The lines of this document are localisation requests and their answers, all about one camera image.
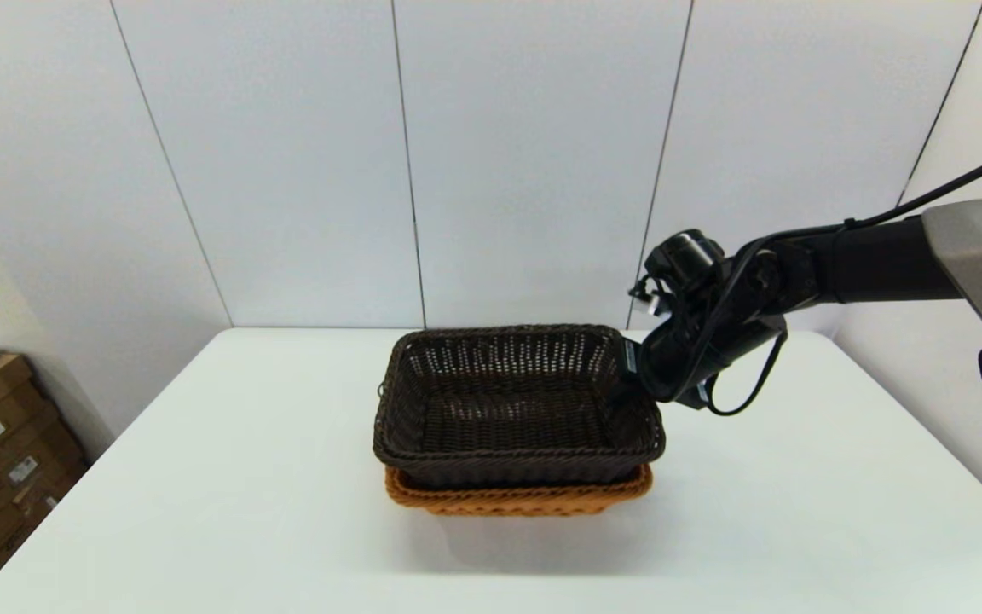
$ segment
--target wicker basket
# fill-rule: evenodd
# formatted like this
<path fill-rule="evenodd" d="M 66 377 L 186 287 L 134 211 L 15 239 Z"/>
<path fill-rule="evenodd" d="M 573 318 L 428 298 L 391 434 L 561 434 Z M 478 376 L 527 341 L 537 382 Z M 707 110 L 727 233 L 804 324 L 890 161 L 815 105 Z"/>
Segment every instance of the wicker basket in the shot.
<path fill-rule="evenodd" d="M 611 484 L 665 451 L 648 397 L 610 407 L 619 332 L 428 330 L 399 339 L 374 454 L 426 489 Z"/>
<path fill-rule="evenodd" d="M 580 516 L 602 513 L 617 502 L 642 497 L 654 478 L 650 467 L 635 467 L 622 482 L 590 486 L 546 486 L 532 489 L 425 490 L 410 483 L 401 470 L 385 468 L 385 490 L 407 507 L 439 516 Z"/>

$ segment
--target dark brown wicker basket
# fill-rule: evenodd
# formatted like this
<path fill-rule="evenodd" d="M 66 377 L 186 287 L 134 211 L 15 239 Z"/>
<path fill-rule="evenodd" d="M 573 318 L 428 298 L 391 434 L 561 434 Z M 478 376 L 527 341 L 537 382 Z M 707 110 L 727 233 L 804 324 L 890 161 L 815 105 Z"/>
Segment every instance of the dark brown wicker basket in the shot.
<path fill-rule="evenodd" d="M 609 407 L 619 332 L 426 330 L 393 349 L 373 451 L 429 489 L 609 484 L 665 451 L 654 401 Z"/>

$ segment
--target basket rim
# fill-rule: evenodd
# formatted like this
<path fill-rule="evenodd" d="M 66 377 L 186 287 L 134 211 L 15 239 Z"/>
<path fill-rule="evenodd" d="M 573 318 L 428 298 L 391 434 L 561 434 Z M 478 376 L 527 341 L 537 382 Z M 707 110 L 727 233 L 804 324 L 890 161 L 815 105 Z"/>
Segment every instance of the basket rim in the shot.
<path fill-rule="evenodd" d="M 621 481 L 611 484 L 576 484 L 566 486 L 521 486 L 515 489 L 421 489 L 409 482 L 410 477 L 399 467 L 387 466 L 385 477 L 396 487 L 398 492 L 411 497 L 425 499 L 426 502 L 440 499 L 466 499 L 479 497 L 501 497 L 503 499 L 518 499 L 535 496 L 584 496 L 590 494 L 615 495 L 635 494 L 641 489 L 649 489 L 654 472 L 650 463 L 639 463 L 631 473 Z"/>
<path fill-rule="evenodd" d="M 603 460 L 621 460 L 624 462 L 645 462 L 646 459 L 657 458 L 666 447 L 665 429 L 662 427 L 661 411 L 657 402 L 649 397 L 640 397 L 636 402 L 646 405 L 646 411 L 654 421 L 652 431 L 654 437 L 648 446 L 631 448 L 616 447 L 579 447 L 579 448 L 513 448 L 508 450 L 461 450 L 452 452 L 422 452 L 396 449 L 390 446 L 389 433 L 385 426 L 387 408 L 390 405 L 389 382 L 393 377 L 398 362 L 415 339 L 441 337 L 495 337 L 495 335 L 515 333 L 557 333 L 562 331 L 589 332 L 611 337 L 619 342 L 623 335 L 614 327 L 605 325 L 514 325 L 505 327 L 448 327 L 448 329 L 424 329 L 406 333 L 393 346 L 393 353 L 386 368 L 385 380 L 381 385 L 381 402 L 378 405 L 377 416 L 374 420 L 374 452 L 382 461 L 449 461 L 449 460 L 511 460 L 511 459 L 553 459 L 553 458 L 586 458 Z"/>

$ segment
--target orange wicker basket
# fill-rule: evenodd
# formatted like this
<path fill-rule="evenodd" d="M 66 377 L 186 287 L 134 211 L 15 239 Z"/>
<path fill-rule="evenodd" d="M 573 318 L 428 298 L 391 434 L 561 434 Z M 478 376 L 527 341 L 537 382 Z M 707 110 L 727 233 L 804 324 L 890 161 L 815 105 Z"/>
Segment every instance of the orange wicker basket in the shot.
<path fill-rule="evenodd" d="M 521 489 L 426 490 L 412 485 L 404 472 L 385 468 L 389 497 L 407 507 L 440 516 L 580 516 L 602 513 L 617 502 L 642 497 L 654 475 L 640 464 L 627 478 L 613 484 L 534 486 Z"/>

